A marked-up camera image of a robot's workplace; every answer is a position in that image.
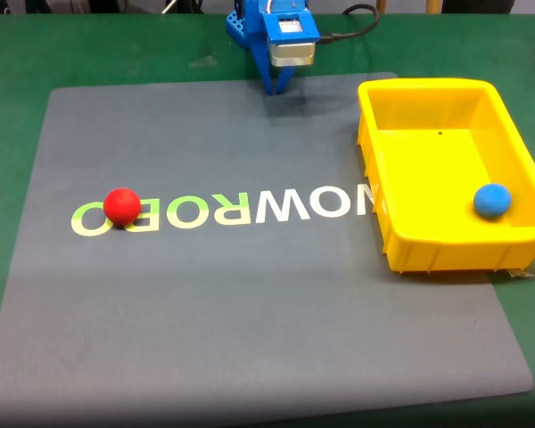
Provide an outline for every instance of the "black cable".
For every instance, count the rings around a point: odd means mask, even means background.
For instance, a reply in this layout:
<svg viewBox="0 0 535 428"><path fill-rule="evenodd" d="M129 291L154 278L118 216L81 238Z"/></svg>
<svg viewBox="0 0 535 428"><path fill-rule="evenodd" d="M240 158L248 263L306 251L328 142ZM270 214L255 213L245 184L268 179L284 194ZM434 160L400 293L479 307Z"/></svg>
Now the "black cable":
<svg viewBox="0 0 535 428"><path fill-rule="evenodd" d="M374 20L369 25L364 27L363 29L360 29L359 31L353 31L351 33L331 33L331 34L325 34L319 38L318 43L319 44L325 44L325 43L332 43L336 42L337 40L344 40L345 38L353 38L353 37L360 37L364 36L366 33L368 33L370 30L372 30L374 27L376 27L381 20L380 13L376 10L374 6L371 4L354 4L351 7L348 7L343 11L343 15L348 15L349 13L356 11L357 9L367 9L368 11L371 11L374 15Z"/></svg>

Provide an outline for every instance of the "white letter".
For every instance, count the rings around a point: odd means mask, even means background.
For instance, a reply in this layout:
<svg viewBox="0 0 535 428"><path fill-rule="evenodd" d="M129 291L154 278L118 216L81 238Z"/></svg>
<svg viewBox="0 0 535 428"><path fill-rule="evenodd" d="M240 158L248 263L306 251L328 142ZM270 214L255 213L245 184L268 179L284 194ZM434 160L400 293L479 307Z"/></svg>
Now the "white letter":
<svg viewBox="0 0 535 428"><path fill-rule="evenodd" d="M295 189L285 189L284 193L284 204L280 209L277 205L274 195L269 190L264 190L259 194L259 203L258 203L258 213L256 214L256 223L264 223L266 221L266 207L269 202L269 206L276 215L277 221L287 221L289 218L289 209L291 204L295 204L295 209L300 214L302 220L308 220L309 214L303 205L303 202L300 199L300 196L297 194Z"/></svg>
<svg viewBox="0 0 535 428"><path fill-rule="evenodd" d="M337 196L339 196L339 199L341 199L341 206L338 210L335 211L328 211L325 210L321 206L321 201L319 200L319 197L321 196L321 193L325 192L333 192ZM309 198L309 203L311 203L311 208L313 211L315 211L317 214L319 214L322 217L329 217L329 218L335 218L344 216L347 214L350 210L350 199L347 193L340 189L339 187L334 187L332 185L324 185L323 187L318 187L311 193L311 197Z"/></svg>
<svg viewBox="0 0 535 428"><path fill-rule="evenodd" d="M375 200L373 199L373 192L371 192L371 188L368 185L358 185L357 186L357 215L359 216L366 214L365 195L371 203L375 204Z"/></svg>

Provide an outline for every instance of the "ball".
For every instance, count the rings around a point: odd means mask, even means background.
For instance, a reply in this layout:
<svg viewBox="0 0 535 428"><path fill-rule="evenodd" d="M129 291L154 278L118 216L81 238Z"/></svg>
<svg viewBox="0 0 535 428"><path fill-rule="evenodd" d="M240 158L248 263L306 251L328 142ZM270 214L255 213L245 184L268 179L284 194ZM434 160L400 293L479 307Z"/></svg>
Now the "ball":
<svg viewBox="0 0 535 428"><path fill-rule="evenodd" d="M473 197L473 207L483 218L495 219L509 210L511 201L511 193L504 185L492 183L478 189Z"/></svg>
<svg viewBox="0 0 535 428"><path fill-rule="evenodd" d="M115 189L110 191L103 201L103 212L113 224L128 225L139 217L141 200L131 189Z"/></svg>

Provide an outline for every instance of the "green table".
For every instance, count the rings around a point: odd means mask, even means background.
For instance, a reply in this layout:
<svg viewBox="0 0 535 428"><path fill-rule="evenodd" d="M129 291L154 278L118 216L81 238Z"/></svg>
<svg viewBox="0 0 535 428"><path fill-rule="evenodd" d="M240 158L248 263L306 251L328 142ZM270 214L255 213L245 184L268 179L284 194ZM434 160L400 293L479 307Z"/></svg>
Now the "green table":
<svg viewBox="0 0 535 428"><path fill-rule="evenodd" d="M317 25L347 31L365 19L322 15ZM373 71L490 81L535 159L535 16L386 15L364 39L318 47L315 65L300 73ZM257 76L251 57L226 34L223 16L0 16L0 303L53 89ZM492 282L535 378L535 279L495 274ZM535 426L535 389L273 426L397 426L401 419L432 426Z"/></svg>

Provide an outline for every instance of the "yellow letter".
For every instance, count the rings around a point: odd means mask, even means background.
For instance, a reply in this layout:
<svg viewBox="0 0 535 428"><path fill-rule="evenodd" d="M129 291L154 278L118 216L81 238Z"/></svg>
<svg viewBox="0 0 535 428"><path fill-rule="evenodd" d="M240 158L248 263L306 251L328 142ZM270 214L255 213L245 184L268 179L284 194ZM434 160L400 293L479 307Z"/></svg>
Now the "yellow letter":
<svg viewBox="0 0 535 428"><path fill-rule="evenodd" d="M141 204L149 205L149 212L140 213L137 219L148 218L149 223L142 226L135 226L135 223L131 223L130 225L126 225L125 229L129 232L153 232L159 230L159 209L161 207L161 201L159 199L142 199Z"/></svg>
<svg viewBox="0 0 535 428"><path fill-rule="evenodd" d="M99 208L103 209L103 202L90 202L86 203L85 205L80 206L76 209L76 211L73 213L73 216L71 216L71 227L73 228L73 231L81 236L98 236L101 234L104 234L109 229L111 229L111 226L113 224L108 218L105 218L105 222L97 227L96 229L85 229L83 227L83 216L92 208Z"/></svg>
<svg viewBox="0 0 535 428"><path fill-rule="evenodd" d="M238 205L233 205L223 194L213 194L212 197L222 204L222 208L218 208L214 212L214 219L224 226L235 225L249 225L251 223L250 205L248 204L248 194L239 193L240 199ZM226 213L229 211L240 211L239 218L226 218Z"/></svg>
<svg viewBox="0 0 535 428"><path fill-rule="evenodd" d="M198 206L200 212L198 213L198 217L193 221L182 221L180 218L178 218L178 207L184 202L193 202ZM182 196L181 198L176 198L167 208L167 218L172 226L179 227L181 229L192 229L194 227L198 227L208 218L208 204L202 198L197 196Z"/></svg>

